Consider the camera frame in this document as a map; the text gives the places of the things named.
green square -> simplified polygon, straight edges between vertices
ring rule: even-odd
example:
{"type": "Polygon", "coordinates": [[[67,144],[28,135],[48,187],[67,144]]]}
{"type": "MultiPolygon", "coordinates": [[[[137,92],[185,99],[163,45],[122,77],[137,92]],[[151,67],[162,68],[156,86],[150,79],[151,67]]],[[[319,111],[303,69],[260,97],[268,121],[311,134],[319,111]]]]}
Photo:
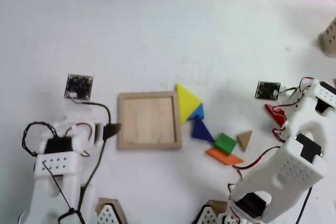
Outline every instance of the green square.
{"type": "Polygon", "coordinates": [[[226,154],[230,155],[233,149],[235,148],[236,144],[237,144],[236,140],[225,135],[224,133],[221,133],[216,138],[215,147],[217,149],[220,149],[222,152],[225,152],[226,154]]]}

white table surface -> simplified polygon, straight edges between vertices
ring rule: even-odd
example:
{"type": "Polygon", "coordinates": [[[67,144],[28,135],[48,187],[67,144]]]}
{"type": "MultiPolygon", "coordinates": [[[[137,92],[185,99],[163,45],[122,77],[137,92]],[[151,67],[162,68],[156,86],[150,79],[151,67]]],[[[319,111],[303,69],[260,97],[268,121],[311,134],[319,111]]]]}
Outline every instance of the white table surface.
{"type": "MultiPolygon", "coordinates": [[[[234,151],[247,164],[278,144],[264,101],[254,99],[257,82],[332,83],[336,59],[322,54],[317,36],[335,14],[328,0],[0,0],[1,223],[15,223],[29,206],[34,159],[22,133],[31,121],[66,114],[68,73],[95,77],[91,100],[108,105],[113,121],[119,92],[181,83],[203,100],[213,135],[254,130],[247,151],[234,151]]],[[[182,126],[179,151],[118,151],[109,139],[92,181],[98,194],[119,199],[129,223],[190,223],[208,199],[226,200],[237,175],[205,155],[209,145],[191,130],[191,122],[182,126]]],[[[334,223],[336,156],[329,159],[301,223],[334,223]]],[[[294,223],[304,197],[273,223],[294,223]]]]}

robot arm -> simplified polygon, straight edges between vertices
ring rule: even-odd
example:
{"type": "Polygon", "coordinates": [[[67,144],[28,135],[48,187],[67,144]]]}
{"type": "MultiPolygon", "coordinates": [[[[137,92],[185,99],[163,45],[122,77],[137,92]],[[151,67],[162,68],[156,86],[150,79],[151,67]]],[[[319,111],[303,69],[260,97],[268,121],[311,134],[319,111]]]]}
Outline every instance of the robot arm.
{"type": "MultiPolygon", "coordinates": [[[[69,206],[52,180],[49,171],[60,185],[70,207],[77,209],[83,168],[81,154],[103,143],[102,133],[93,122],[63,121],[54,124],[54,128],[59,138],[54,138],[49,132],[42,135],[43,140],[34,169],[35,183],[30,210],[19,223],[57,223],[58,217],[69,211],[69,206]]],[[[85,223],[94,223],[97,219],[94,211],[97,201],[95,189],[89,186],[81,207],[85,223]]],[[[70,215],[61,223],[81,222],[78,216],[70,215]]]]}
{"type": "MultiPolygon", "coordinates": [[[[299,99],[299,95],[301,92],[292,99],[299,99]]],[[[285,144],[232,190],[230,203],[238,215],[250,222],[269,223],[293,207],[308,188],[326,175],[325,157],[330,148],[327,139],[333,135],[335,107],[336,89],[313,80],[282,126],[285,144]],[[270,194],[271,202],[267,204],[257,191],[270,194]]]]}

cable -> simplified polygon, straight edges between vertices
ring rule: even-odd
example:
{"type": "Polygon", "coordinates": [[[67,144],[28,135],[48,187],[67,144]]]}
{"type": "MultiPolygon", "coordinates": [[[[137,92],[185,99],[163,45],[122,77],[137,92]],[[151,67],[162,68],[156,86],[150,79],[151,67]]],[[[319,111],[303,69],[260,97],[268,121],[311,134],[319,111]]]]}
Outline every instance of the cable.
{"type": "Polygon", "coordinates": [[[54,182],[55,182],[55,184],[56,184],[56,186],[57,186],[59,192],[62,194],[64,201],[66,202],[66,204],[67,204],[68,207],[69,207],[69,211],[68,211],[68,212],[66,212],[65,214],[63,214],[63,215],[61,215],[60,217],[58,217],[58,219],[57,219],[57,220],[58,220],[58,223],[60,224],[60,221],[61,221],[62,219],[64,219],[65,217],[67,217],[67,216],[70,216],[70,215],[72,215],[72,214],[77,214],[77,215],[78,215],[78,218],[79,218],[79,220],[80,220],[80,222],[81,222],[81,224],[85,224],[85,221],[84,221],[84,219],[83,219],[83,216],[82,216],[81,212],[78,211],[78,210],[74,210],[74,208],[70,207],[70,204],[69,204],[67,198],[65,197],[65,195],[64,195],[64,193],[63,193],[63,191],[62,191],[62,189],[61,189],[60,186],[58,185],[55,176],[54,176],[54,175],[52,174],[52,172],[48,169],[48,167],[46,166],[45,162],[42,162],[42,164],[43,164],[43,166],[45,167],[45,169],[50,173],[50,175],[51,175],[51,177],[53,178],[53,180],[54,180],[54,182]]]}
{"type": "Polygon", "coordinates": [[[300,83],[299,83],[299,91],[300,91],[300,92],[302,92],[302,91],[301,91],[301,84],[302,84],[302,81],[303,81],[304,79],[313,80],[314,78],[313,78],[313,77],[303,77],[303,78],[300,80],[300,83]]]}
{"type": "MultiPolygon", "coordinates": [[[[89,124],[89,123],[76,123],[76,126],[80,126],[80,125],[87,125],[90,127],[90,134],[89,134],[89,140],[91,139],[91,136],[92,136],[92,132],[93,132],[93,129],[92,129],[92,126],[89,124]]],[[[72,127],[68,127],[64,136],[67,136],[67,134],[69,133],[69,131],[72,129],[72,127]]]]}
{"type": "Polygon", "coordinates": [[[273,135],[275,136],[275,138],[276,138],[279,142],[285,143],[286,140],[282,139],[276,132],[282,132],[282,131],[284,131],[285,129],[286,129],[286,128],[282,128],[282,129],[274,128],[274,129],[272,129],[272,133],[273,133],[273,135]]]}
{"type": "Polygon", "coordinates": [[[107,111],[108,117],[109,117],[109,124],[111,123],[111,112],[110,112],[109,108],[106,105],[104,105],[102,103],[98,103],[98,102],[78,102],[73,97],[70,97],[70,98],[76,104],[96,105],[96,106],[100,106],[100,107],[105,108],[106,111],[107,111]]]}
{"type": "Polygon", "coordinates": [[[234,216],[236,216],[236,218],[238,219],[238,223],[237,224],[240,224],[240,217],[238,216],[238,214],[236,214],[236,212],[233,211],[232,207],[230,207],[232,213],[234,214],[234,216]]]}
{"type": "Polygon", "coordinates": [[[236,166],[236,165],[233,165],[232,167],[234,169],[238,169],[238,170],[246,170],[246,169],[249,169],[253,166],[255,166],[256,164],[258,164],[260,162],[260,160],[263,158],[263,156],[265,156],[266,153],[268,153],[270,150],[273,150],[275,148],[280,148],[280,146],[273,146],[267,150],[265,150],[254,162],[252,162],[251,164],[247,165],[247,166],[243,166],[243,167],[240,167],[240,166],[236,166]]]}
{"type": "Polygon", "coordinates": [[[59,187],[59,185],[58,185],[58,183],[57,183],[57,181],[56,181],[55,176],[54,176],[54,175],[52,174],[52,172],[48,169],[48,167],[46,166],[46,164],[45,164],[44,162],[42,162],[42,164],[43,164],[43,166],[45,167],[45,169],[50,173],[51,177],[53,178],[53,180],[54,180],[56,186],[58,187],[59,192],[62,194],[63,199],[64,199],[65,202],[67,203],[68,207],[71,208],[71,207],[70,207],[70,204],[69,204],[69,202],[68,202],[68,200],[67,200],[67,198],[64,196],[64,194],[63,194],[61,188],[59,187]]]}
{"type": "Polygon", "coordinates": [[[32,127],[33,125],[44,125],[46,127],[48,127],[48,129],[51,131],[52,135],[54,137],[58,137],[57,135],[57,132],[55,130],[54,127],[52,127],[49,123],[46,123],[46,122],[33,122],[33,123],[29,123],[27,125],[27,127],[25,128],[24,132],[23,132],[23,137],[22,137],[22,148],[28,152],[29,155],[33,156],[33,157],[37,157],[37,153],[36,152],[32,152],[28,147],[27,147],[27,144],[26,144],[26,137],[27,137],[27,134],[28,134],[28,131],[29,131],[29,128],[32,127]]]}
{"type": "Polygon", "coordinates": [[[238,169],[235,169],[235,170],[236,170],[236,172],[237,172],[238,175],[239,175],[239,180],[240,180],[240,181],[243,181],[243,176],[242,176],[240,170],[238,170],[238,169]]]}
{"type": "Polygon", "coordinates": [[[301,220],[302,214],[303,214],[303,212],[304,212],[304,209],[305,209],[305,207],[306,207],[306,204],[307,204],[307,202],[308,202],[308,199],[309,199],[309,196],[310,196],[310,194],[311,194],[312,189],[313,189],[313,187],[310,187],[309,190],[308,190],[307,196],[306,196],[306,198],[304,199],[304,202],[303,202],[303,205],[302,205],[300,214],[299,214],[298,219],[296,220],[295,224],[299,224],[299,222],[300,222],[300,220],[301,220]]]}
{"type": "Polygon", "coordinates": [[[98,169],[98,166],[100,165],[100,161],[101,161],[101,158],[103,156],[103,153],[104,153],[104,150],[105,150],[105,145],[106,145],[106,140],[104,141],[103,143],[103,146],[101,148],[101,151],[100,151],[100,155],[99,155],[99,158],[98,158],[98,162],[93,170],[93,172],[91,173],[88,181],[86,182],[86,184],[84,185],[84,189],[83,189],[83,193],[81,195],[81,197],[79,198],[79,202],[78,202],[78,211],[80,211],[81,207],[82,207],[82,202],[83,202],[83,199],[84,199],[84,194],[86,192],[86,189],[88,188],[94,174],[96,173],[97,169],[98,169]]]}
{"type": "Polygon", "coordinates": [[[82,156],[82,157],[89,157],[89,156],[91,156],[90,155],[90,153],[88,153],[87,151],[83,151],[86,155],[84,155],[83,153],[81,153],[80,155],[82,156]]]}
{"type": "Polygon", "coordinates": [[[286,93],[287,91],[295,90],[295,89],[297,89],[297,88],[298,88],[298,87],[291,87],[291,88],[289,88],[289,89],[285,89],[285,90],[279,92],[279,94],[286,93]]]}

beige triangle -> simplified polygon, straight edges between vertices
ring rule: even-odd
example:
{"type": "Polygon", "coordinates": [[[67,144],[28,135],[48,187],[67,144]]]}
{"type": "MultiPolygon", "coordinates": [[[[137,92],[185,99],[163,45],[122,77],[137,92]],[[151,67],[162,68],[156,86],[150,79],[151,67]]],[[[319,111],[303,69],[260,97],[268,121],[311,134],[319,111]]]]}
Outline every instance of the beige triangle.
{"type": "Polygon", "coordinates": [[[247,131],[237,136],[238,143],[243,149],[243,151],[246,150],[248,142],[250,142],[251,135],[252,131],[247,131]]]}

